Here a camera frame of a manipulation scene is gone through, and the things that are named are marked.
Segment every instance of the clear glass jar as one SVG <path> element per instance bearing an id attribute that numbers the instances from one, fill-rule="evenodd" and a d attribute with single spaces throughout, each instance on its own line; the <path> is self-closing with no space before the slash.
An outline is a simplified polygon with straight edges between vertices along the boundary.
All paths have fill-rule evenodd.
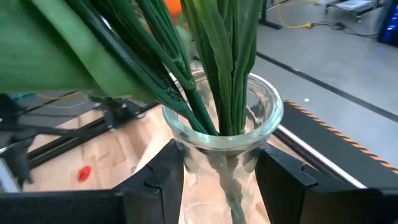
<path id="1" fill-rule="evenodd" d="M 206 75 L 199 70 L 194 77 L 217 127 L 217 114 Z M 188 171 L 181 210 L 183 224 L 260 224 L 254 214 L 257 186 L 253 170 L 261 146 L 266 144 L 282 119 L 283 102 L 276 89 L 263 78 L 249 75 L 246 133 L 239 136 L 198 133 L 171 109 L 163 107 L 163 114 L 183 152 Z"/>

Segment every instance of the gray floor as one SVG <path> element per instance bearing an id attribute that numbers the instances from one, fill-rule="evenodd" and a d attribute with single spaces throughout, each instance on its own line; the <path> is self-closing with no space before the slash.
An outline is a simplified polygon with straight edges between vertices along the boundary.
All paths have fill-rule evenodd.
<path id="1" fill-rule="evenodd" d="M 364 15 L 362 23 L 357 24 L 353 15 L 347 12 L 331 9 L 326 16 L 323 9 L 323 6 L 299 4 L 284 7 L 282 13 L 286 23 L 292 26 L 307 22 L 341 21 L 356 32 L 375 33 L 373 25 L 379 11 Z M 270 21 L 280 23 L 275 9 L 270 9 L 268 12 Z M 362 100 L 398 114 L 398 101 L 395 98 L 398 92 L 395 88 L 398 83 L 396 48 L 327 27 L 274 30 L 259 26 L 258 51 Z M 296 101 L 334 128 L 398 166 L 397 123 L 260 58 L 257 59 L 253 72 L 275 85 L 284 99 Z M 30 99 L 23 104 L 33 106 L 40 103 L 39 101 L 39 99 Z M 81 95 L 59 101 L 35 112 L 78 115 L 92 107 L 93 104 Z M 31 124 L 42 124 L 45 121 L 55 126 L 68 119 L 70 118 L 25 116 L 21 121 Z"/>

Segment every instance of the long green leaf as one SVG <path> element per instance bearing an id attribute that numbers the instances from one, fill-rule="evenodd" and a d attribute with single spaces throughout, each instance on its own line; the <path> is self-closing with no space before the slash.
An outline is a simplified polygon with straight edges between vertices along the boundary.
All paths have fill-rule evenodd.
<path id="1" fill-rule="evenodd" d="M 246 91 L 245 83 L 247 77 L 254 65 L 255 60 L 255 41 L 257 37 L 257 20 L 258 18 L 253 15 L 258 15 L 261 9 L 263 0 L 252 0 L 247 2 L 237 2 L 235 5 L 234 19 L 235 22 L 235 52 L 237 50 L 236 61 L 234 66 L 233 75 L 233 98 L 237 99 L 233 102 L 233 121 L 236 128 L 235 134 L 243 133 L 243 108 L 246 105 Z"/>
<path id="2" fill-rule="evenodd" d="M 100 15 L 88 0 L 68 0 L 68 3 L 86 22 L 97 38 L 107 46 L 107 49 L 130 71 L 130 75 L 144 85 L 143 88 L 151 90 L 157 100 L 163 105 L 186 117 L 194 130 L 206 133 L 201 123 L 189 110 L 181 94 L 147 66 L 138 54 L 132 51 L 104 24 Z"/>
<path id="3" fill-rule="evenodd" d="M 157 68 L 161 66 L 163 69 L 158 70 L 158 74 L 165 74 L 164 79 L 169 79 L 169 84 L 174 84 L 169 76 L 169 73 L 165 70 L 163 63 L 170 69 L 175 77 L 180 81 L 182 86 L 192 86 L 194 83 L 190 83 L 182 75 L 173 59 L 166 53 L 162 46 L 154 39 L 152 35 L 142 26 L 142 23 L 134 13 L 132 5 L 128 4 L 125 0 L 105 0 L 105 1 L 94 1 L 105 2 L 104 7 L 99 7 L 102 12 L 105 13 L 107 20 L 114 26 L 118 35 L 132 50 L 134 50 L 140 58 L 142 58 L 151 68 Z M 106 12 L 106 8 L 112 8 L 114 14 Z"/>
<path id="4" fill-rule="evenodd" d="M 133 97 L 153 103 L 155 97 L 106 51 L 79 16 L 64 0 L 32 0 L 76 53 L 90 75 L 110 97 Z"/>
<path id="5" fill-rule="evenodd" d="M 0 92 L 101 93 L 67 43 L 30 2 L 0 1 Z"/>
<path id="6" fill-rule="evenodd" d="M 218 67 L 218 80 L 220 84 L 220 96 L 223 102 L 223 121 L 226 135 L 232 135 L 231 121 L 231 97 L 233 69 L 231 46 L 224 26 L 223 18 L 219 15 L 216 3 L 213 0 L 185 0 L 186 7 L 193 7 L 197 12 L 197 18 L 208 36 L 211 48 L 214 51 L 215 62 Z"/>
<path id="7" fill-rule="evenodd" d="M 217 116 L 219 121 L 219 131 L 223 135 L 225 130 L 224 119 L 223 119 L 223 105 L 220 97 L 220 85 L 218 82 L 218 67 L 214 59 L 213 49 L 211 48 L 208 36 L 198 18 L 197 12 L 193 4 L 186 4 L 182 1 L 182 9 L 184 11 L 185 17 L 188 21 L 190 31 L 193 38 L 196 40 L 197 51 L 203 68 L 206 73 L 206 77 L 213 94 L 213 98 L 216 105 Z"/>
<path id="8" fill-rule="evenodd" d="M 180 41 L 180 37 L 175 29 L 171 17 L 167 12 L 167 8 L 163 0 L 137 0 L 138 5 L 142 9 L 145 19 L 153 33 L 157 33 L 157 41 L 165 47 L 165 51 L 169 53 L 161 55 L 166 66 L 173 72 L 177 80 L 187 96 L 190 107 L 196 118 L 205 127 L 208 133 L 218 135 L 214 124 L 212 123 L 206 107 L 197 92 L 196 83 L 190 71 L 189 62 L 185 55 L 185 50 Z"/>

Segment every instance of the black cable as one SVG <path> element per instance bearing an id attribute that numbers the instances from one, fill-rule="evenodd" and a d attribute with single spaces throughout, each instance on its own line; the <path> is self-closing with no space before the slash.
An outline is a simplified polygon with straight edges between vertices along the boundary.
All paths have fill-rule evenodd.
<path id="1" fill-rule="evenodd" d="M 76 118 L 79 115 L 27 113 L 27 114 L 24 114 L 24 116 L 41 116 L 41 117 L 48 117 L 48 118 Z"/>
<path id="2" fill-rule="evenodd" d="M 333 30 L 340 30 L 346 34 L 356 35 L 358 37 L 365 37 L 365 38 L 372 38 L 372 39 L 377 37 L 377 34 L 359 34 L 342 22 L 321 21 L 321 22 L 315 22 L 312 24 L 312 27 L 316 27 L 316 26 L 327 26 Z"/>

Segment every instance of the yellow cable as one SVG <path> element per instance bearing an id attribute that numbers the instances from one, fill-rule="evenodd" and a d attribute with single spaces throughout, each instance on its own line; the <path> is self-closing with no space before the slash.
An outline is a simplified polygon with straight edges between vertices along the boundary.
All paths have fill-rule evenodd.
<path id="1" fill-rule="evenodd" d="M 288 26 L 285 21 L 282 18 L 282 12 L 280 11 L 279 7 L 280 6 L 293 6 L 296 4 L 306 4 L 306 3 L 310 3 L 310 4 L 319 4 L 318 1 L 302 1 L 302 2 L 293 2 L 293 3 L 288 3 L 288 4 L 279 4 L 279 0 L 275 0 L 275 4 L 276 4 L 276 13 L 278 15 L 278 19 L 280 20 L 280 22 L 282 23 L 282 25 L 286 28 L 289 29 L 298 29 L 298 28 L 312 28 L 312 23 L 306 23 L 304 25 L 300 25 L 300 26 Z"/>
<path id="2" fill-rule="evenodd" d="M 48 96 L 48 95 L 43 94 L 43 93 L 36 93 L 37 96 L 39 96 L 39 97 L 41 97 L 41 98 L 43 98 L 43 99 L 46 99 L 46 100 L 61 100 L 61 99 L 67 99 L 67 98 L 75 97 L 75 96 L 77 96 L 77 95 L 79 95 L 79 94 L 80 94 L 79 92 L 76 92 L 76 93 L 71 93 L 71 94 L 66 95 L 66 96 L 56 97 L 56 96 Z"/>

